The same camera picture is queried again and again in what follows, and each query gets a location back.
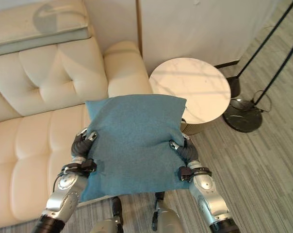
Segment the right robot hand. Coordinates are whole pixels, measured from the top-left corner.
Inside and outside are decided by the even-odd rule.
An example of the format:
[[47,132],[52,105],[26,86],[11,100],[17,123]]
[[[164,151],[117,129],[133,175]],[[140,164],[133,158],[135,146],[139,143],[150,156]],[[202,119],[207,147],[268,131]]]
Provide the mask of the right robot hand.
[[190,163],[193,161],[198,161],[198,151],[195,147],[195,145],[193,144],[191,138],[182,133],[183,135],[183,146],[178,145],[174,140],[170,140],[169,141],[169,146],[170,148],[172,148],[173,150],[175,150],[177,152],[177,154],[183,158],[183,160],[185,161],[185,163]]

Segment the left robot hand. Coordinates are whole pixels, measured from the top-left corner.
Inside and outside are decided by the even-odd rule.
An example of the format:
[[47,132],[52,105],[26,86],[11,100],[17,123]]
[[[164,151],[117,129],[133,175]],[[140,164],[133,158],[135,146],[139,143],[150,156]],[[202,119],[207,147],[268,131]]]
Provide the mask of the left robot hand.
[[82,157],[87,158],[93,142],[97,138],[95,131],[88,132],[87,128],[76,134],[71,146],[72,158]]

